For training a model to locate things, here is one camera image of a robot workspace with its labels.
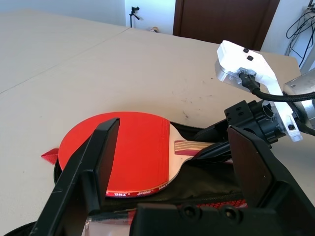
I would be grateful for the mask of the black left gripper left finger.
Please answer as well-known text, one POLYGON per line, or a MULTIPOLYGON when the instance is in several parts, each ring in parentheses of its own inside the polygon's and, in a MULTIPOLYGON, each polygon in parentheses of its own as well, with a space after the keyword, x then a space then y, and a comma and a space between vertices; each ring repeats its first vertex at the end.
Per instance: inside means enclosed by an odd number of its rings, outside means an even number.
POLYGON ((118 118, 101 123, 70 157, 30 235, 82 234, 105 202, 119 125, 118 118))

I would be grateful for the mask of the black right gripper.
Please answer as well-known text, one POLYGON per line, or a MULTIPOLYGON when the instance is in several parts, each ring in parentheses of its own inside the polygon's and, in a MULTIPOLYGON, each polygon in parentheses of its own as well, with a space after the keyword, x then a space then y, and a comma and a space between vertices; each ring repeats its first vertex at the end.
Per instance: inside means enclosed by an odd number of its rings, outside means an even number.
POLYGON ((276 120, 271 105, 263 101, 246 102, 245 100, 225 109, 226 119, 219 121, 194 135, 199 142, 214 143, 199 151, 192 160, 208 160, 210 162, 225 162, 231 159, 230 144, 227 137, 228 125, 251 132, 264 140, 268 145, 281 137, 280 126, 276 120))

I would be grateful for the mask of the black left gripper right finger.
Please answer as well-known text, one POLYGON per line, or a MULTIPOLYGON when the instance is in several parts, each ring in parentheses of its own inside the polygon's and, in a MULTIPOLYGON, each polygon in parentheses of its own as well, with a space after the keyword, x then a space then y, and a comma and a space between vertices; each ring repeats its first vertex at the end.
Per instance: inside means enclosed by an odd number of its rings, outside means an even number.
POLYGON ((250 207, 272 208, 282 213, 315 212, 290 171, 261 138, 234 126, 227 133, 234 172, 250 207))

